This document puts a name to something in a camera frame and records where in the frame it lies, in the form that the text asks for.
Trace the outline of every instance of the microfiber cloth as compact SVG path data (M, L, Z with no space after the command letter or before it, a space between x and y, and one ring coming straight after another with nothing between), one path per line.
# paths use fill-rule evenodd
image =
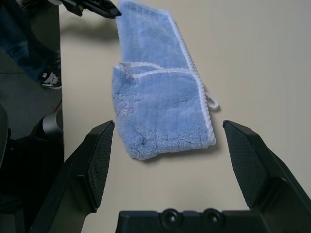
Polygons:
M128 154L145 160L214 145L208 107L218 103L205 92L170 13L131 0L118 8L122 62L114 66L112 97Z

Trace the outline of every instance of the shoe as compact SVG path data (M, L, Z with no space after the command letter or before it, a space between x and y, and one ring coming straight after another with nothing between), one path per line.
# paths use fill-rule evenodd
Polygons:
M62 79L60 72L60 62L57 61L53 66L49 67L40 77L41 86L53 90L62 88Z

